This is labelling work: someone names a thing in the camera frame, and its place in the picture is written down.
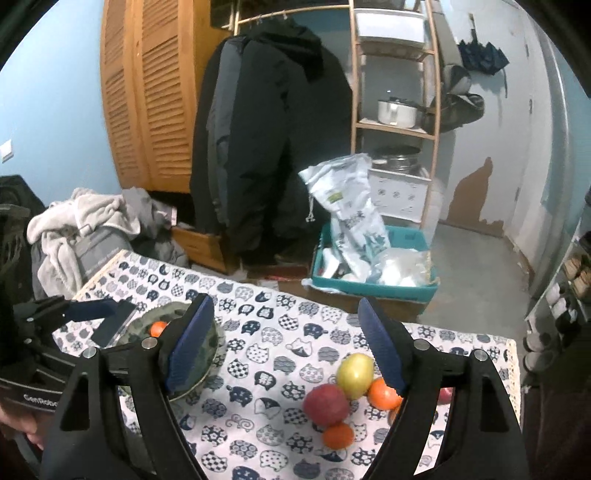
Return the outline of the person's left hand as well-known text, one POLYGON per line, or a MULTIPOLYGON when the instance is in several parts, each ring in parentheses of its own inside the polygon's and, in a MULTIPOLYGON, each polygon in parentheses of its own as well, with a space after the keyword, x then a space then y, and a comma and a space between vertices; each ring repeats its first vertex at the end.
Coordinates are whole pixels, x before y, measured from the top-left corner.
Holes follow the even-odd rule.
POLYGON ((22 433, 40 450, 45 448, 45 438, 52 420, 53 415, 46 412, 31 411, 11 403, 1 405, 1 432, 8 439, 12 439, 16 433, 22 433))

